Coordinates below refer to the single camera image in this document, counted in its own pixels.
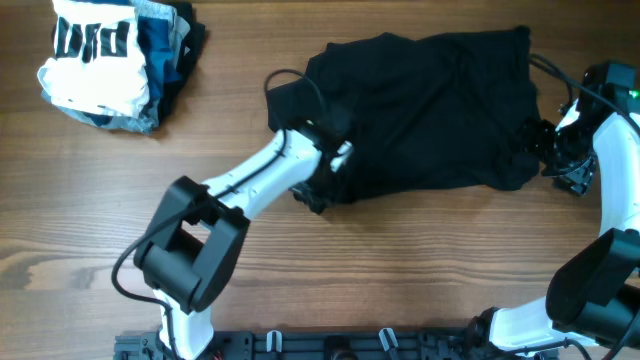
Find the black polo shirt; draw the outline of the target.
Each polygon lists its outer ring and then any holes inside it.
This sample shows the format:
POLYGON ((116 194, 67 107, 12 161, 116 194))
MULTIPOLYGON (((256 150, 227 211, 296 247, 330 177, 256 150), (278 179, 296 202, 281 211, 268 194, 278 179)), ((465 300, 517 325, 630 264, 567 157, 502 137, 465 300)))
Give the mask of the black polo shirt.
POLYGON ((515 191, 539 170, 523 136, 539 116, 529 50, 525 26, 331 43, 302 79, 268 91, 268 123, 312 121, 352 143, 328 207, 412 190, 515 191))

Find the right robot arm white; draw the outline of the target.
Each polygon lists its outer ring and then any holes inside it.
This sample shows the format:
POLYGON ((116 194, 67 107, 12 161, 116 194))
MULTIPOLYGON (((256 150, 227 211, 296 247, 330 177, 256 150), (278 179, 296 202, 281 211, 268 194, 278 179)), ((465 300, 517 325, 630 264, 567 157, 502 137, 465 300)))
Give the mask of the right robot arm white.
POLYGON ((600 232, 553 276, 545 297, 515 308, 491 308, 464 333, 467 359, 547 358, 558 348, 607 348, 613 359, 639 346, 639 92, 636 70, 615 61, 590 66, 582 81, 546 58, 531 65, 578 89, 562 121, 528 124, 527 151, 557 187, 585 194, 601 181, 600 232))

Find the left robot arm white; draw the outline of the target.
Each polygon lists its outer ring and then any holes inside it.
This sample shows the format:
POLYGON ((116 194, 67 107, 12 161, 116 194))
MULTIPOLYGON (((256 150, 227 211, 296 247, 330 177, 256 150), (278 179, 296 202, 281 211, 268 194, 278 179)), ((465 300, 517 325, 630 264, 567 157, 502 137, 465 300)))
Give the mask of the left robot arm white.
POLYGON ((161 350, 174 359, 202 356, 214 338, 212 304, 236 267, 248 228, 283 193, 335 173, 350 141, 305 121, 284 129, 230 171, 198 183, 187 176, 164 193, 134 251, 134 265, 163 308, 161 350))

